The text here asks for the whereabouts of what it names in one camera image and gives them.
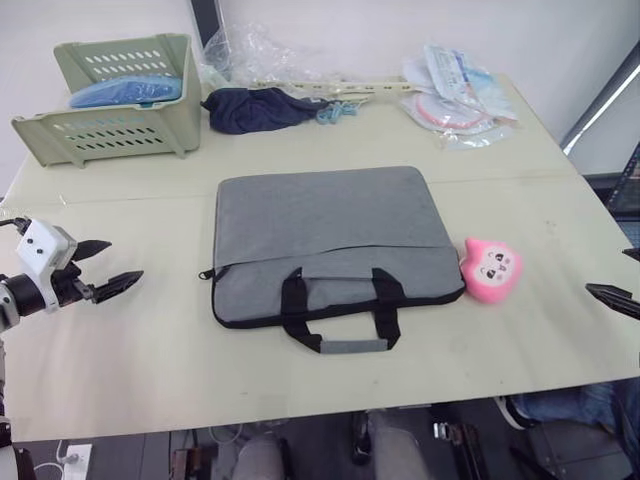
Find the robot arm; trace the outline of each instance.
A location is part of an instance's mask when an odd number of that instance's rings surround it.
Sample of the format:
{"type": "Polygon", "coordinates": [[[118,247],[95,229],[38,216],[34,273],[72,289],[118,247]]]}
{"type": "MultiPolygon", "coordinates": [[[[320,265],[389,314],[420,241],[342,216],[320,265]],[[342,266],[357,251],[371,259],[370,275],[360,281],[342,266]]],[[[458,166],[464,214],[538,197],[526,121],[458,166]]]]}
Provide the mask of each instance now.
{"type": "MultiPolygon", "coordinates": [[[[14,218],[0,227],[15,225],[22,240],[17,253],[24,273],[0,274],[0,334],[41,310],[47,313],[80,300],[95,304],[128,290],[144,272],[126,272],[99,287],[85,285],[74,262],[97,255],[111,243],[101,240],[76,242],[62,228],[42,220],[14,218]]],[[[0,479],[36,480],[31,455],[11,442],[11,424],[4,411],[4,345],[0,339],[0,479]]]]}

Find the blue object in basket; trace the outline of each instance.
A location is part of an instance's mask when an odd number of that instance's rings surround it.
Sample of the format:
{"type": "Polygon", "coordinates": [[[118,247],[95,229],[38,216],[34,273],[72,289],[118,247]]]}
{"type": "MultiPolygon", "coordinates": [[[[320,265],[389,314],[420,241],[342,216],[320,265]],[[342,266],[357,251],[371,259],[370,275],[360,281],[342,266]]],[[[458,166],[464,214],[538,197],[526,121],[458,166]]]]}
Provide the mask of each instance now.
{"type": "Polygon", "coordinates": [[[176,100],[182,79],[164,75],[125,75],[94,83],[71,96],[72,108],[104,107],[176,100]]]}

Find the jeans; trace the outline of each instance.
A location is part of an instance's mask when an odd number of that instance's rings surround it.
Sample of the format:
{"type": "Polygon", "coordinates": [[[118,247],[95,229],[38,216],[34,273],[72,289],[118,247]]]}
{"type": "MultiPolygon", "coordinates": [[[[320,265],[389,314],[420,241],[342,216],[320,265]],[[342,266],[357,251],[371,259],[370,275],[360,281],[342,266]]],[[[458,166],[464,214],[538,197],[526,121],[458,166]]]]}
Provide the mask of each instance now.
{"type": "Polygon", "coordinates": [[[640,377],[511,397],[524,416],[540,422],[573,420],[614,432],[640,478],[640,377]]]}

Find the cartoon face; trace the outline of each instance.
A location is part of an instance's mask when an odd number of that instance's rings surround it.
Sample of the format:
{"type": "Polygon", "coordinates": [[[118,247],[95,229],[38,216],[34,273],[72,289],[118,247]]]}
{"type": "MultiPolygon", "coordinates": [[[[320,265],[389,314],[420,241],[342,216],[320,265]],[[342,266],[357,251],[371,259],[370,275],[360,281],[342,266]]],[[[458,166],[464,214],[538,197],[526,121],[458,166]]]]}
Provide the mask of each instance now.
{"type": "Polygon", "coordinates": [[[475,279],[487,286],[504,285],[513,274],[513,256],[511,252],[498,245],[490,245],[484,249],[476,268],[475,279]]]}

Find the power outlet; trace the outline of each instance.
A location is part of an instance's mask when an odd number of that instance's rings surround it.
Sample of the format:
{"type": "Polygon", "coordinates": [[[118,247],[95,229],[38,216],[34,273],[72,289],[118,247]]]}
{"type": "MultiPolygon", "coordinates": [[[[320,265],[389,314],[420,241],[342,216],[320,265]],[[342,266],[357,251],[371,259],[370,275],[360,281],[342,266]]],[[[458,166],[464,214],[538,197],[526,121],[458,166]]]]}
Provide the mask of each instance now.
{"type": "Polygon", "coordinates": [[[69,445],[66,456],[78,455],[75,463],[64,465],[64,480],[87,480],[89,476],[89,459],[91,458],[91,445],[69,445]]]}

